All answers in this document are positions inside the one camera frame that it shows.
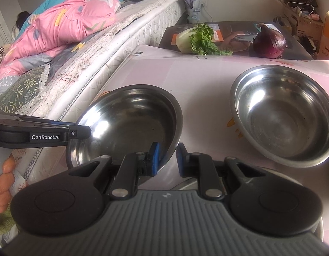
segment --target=pink blanket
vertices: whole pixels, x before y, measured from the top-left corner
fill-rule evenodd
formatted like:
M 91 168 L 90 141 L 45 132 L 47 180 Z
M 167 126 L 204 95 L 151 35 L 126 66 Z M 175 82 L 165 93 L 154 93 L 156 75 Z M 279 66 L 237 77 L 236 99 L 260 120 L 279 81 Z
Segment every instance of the pink blanket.
M 0 80 L 24 74 L 32 55 L 53 58 L 67 44 L 79 42 L 115 21 L 118 0 L 66 0 L 41 15 L 12 44 L 0 64 Z

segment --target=cardboard box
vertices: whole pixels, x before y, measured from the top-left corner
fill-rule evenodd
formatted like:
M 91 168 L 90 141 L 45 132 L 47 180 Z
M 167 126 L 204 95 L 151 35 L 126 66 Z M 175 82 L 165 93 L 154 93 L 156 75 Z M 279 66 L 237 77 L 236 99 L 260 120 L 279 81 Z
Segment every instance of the cardboard box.
M 316 47 L 319 47 L 322 37 L 324 23 L 322 20 L 314 21 L 305 17 L 300 17 L 285 2 L 278 0 L 283 5 L 283 16 L 292 25 L 293 35 L 306 36 L 313 40 Z
M 329 11 L 325 16 L 324 30 L 317 59 L 329 60 Z

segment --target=gray ribbed surface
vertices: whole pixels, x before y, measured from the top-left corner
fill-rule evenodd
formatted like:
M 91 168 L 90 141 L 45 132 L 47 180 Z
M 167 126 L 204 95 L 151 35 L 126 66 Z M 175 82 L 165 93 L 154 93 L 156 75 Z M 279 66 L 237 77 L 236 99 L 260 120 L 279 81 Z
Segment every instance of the gray ribbed surface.
M 326 255 L 329 248 L 310 233 L 289 239 L 253 233 L 221 203 L 203 200 L 196 191 L 138 191 L 133 199 L 113 202 L 83 232 L 63 238 L 22 233 L 4 251 L 9 256 L 311 256 Z

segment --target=power cord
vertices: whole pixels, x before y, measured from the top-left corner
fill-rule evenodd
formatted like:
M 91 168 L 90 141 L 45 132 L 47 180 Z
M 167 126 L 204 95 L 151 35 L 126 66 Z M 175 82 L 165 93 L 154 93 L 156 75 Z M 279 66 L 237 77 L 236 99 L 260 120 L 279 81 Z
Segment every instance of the power cord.
M 201 7 L 204 8 L 205 12 L 208 14 L 208 16 L 211 18 L 211 22 L 213 22 L 212 16 L 207 12 L 206 8 L 204 7 L 204 4 L 201 4 Z

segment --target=leaf pattern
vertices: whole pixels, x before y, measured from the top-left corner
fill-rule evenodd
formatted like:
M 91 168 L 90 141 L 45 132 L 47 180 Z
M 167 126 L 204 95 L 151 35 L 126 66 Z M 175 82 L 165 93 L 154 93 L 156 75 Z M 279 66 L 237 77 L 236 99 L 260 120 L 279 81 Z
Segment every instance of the leaf pattern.
M 0 112 L 15 113 L 37 96 L 39 94 L 39 81 L 43 72 L 43 66 L 28 71 L 0 95 Z

